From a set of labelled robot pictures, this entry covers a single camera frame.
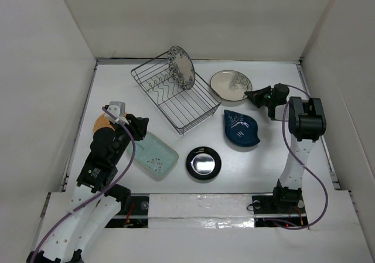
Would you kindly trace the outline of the cream plate with tree pattern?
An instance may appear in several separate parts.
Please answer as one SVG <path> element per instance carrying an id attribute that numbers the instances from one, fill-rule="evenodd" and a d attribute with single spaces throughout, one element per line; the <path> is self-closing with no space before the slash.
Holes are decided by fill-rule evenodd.
<path id="1" fill-rule="evenodd" d="M 242 101 L 247 98 L 246 92 L 253 90 L 250 79 L 235 70 L 222 70 L 210 79 L 210 87 L 222 100 Z"/>

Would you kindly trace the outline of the dark blue leaf-shaped dish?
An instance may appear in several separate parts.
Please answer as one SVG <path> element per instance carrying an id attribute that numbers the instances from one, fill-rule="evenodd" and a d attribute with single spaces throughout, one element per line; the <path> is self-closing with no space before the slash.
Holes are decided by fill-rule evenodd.
<path id="1" fill-rule="evenodd" d="M 238 112 L 224 110 L 224 133 L 230 142 L 240 147 L 253 147 L 260 143 L 256 120 Z"/>

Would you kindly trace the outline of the blue floral rimmed plate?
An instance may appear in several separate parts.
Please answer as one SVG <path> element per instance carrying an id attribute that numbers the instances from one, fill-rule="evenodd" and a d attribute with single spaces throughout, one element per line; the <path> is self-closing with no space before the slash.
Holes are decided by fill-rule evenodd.
<path id="1" fill-rule="evenodd" d="M 195 84 L 195 68 L 186 53 L 180 46 L 172 46 L 167 52 L 169 74 L 176 84 L 183 90 L 190 90 Z"/>

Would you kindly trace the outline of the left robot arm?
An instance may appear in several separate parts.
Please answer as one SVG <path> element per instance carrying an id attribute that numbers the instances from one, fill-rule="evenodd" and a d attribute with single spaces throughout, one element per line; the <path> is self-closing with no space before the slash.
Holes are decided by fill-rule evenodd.
<path id="1" fill-rule="evenodd" d="M 117 172 L 128 145 L 145 138 L 148 118 L 101 115 L 90 153 L 77 178 L 69 210 L 43 237 L 27 262 L 84 262 L 95 239 L 118 213 L 131 209 L 131 191 Z"/>

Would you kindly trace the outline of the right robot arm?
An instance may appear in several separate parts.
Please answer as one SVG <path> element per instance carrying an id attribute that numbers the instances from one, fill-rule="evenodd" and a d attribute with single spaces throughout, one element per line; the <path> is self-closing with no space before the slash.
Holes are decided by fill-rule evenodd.
<path id="1" fill-rule="evenodd" d="M 276 117 L 276 108 L 284 107 L 282 134 L 289 151 L 287 162 L 271 195 L 253 196 L 252 206 L 257 214 L 286 213 L 296 206 L 302 196 L 302 179 L 310 152 L 326 131 L 326 118 L 319 98 L 290 96 L 291 85 L 278 83 L 260 90 L 247 91 L 247 98 L 256 107 L 267 107 L 268 116 Z M 286 140 L 285 128 L 291 134 Z"/>

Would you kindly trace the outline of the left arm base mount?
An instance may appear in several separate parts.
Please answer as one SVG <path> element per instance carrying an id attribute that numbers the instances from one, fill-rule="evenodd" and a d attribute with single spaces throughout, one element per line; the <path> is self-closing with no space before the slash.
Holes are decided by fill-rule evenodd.
<path id="1" fill-rule="evenodd" d="M 147 228 L 148 227 L 148 194 L 132 194 L 128 210 L 116 214 L 106 228 Z"/>

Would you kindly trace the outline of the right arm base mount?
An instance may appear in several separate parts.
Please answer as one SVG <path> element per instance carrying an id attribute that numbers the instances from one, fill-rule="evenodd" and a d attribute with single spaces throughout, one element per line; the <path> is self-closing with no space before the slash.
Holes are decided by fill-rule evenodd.
<path id="1" fill-rule="evenodd" d="M 274 187 L 271 194 L 255 194 L 247 210 L 254 215 L 254 226 L 305 227 L 308 225 L 302 190 Z"/>

